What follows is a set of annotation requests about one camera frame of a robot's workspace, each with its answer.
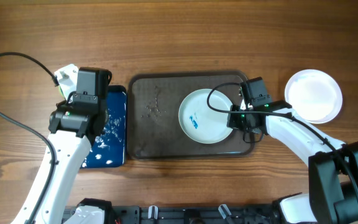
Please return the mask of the white plate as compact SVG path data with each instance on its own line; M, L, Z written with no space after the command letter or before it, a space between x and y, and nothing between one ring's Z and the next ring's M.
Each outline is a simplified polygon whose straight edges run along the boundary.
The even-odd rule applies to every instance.
M178 110L178 122L183 132L202 144L214 144L225 140L232 129L227 127L227 111L231 100L219 91L200 89L190 93Z
M309 123L332 121L341 111L342 91L330 75L306 69L295 73L284 90L285 101Z

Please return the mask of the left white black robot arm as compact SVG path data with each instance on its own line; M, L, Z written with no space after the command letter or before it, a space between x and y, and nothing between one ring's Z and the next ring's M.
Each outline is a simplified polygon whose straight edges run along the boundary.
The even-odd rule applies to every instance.
M61 223L75 177L108 121L109 70L70 64L54 74L65 97L49 119L54 151L45 151L14 223Z

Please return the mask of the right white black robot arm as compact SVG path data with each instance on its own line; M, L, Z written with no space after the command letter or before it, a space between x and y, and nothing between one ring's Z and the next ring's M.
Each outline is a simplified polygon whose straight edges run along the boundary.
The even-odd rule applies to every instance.
M260 77L235 86L243 104L231 106L227 125L245 134L277 139L308 167L308 193L289 196L278 204L283 221L358 221L358 142L334 139L303 120L287 102L272 101Z

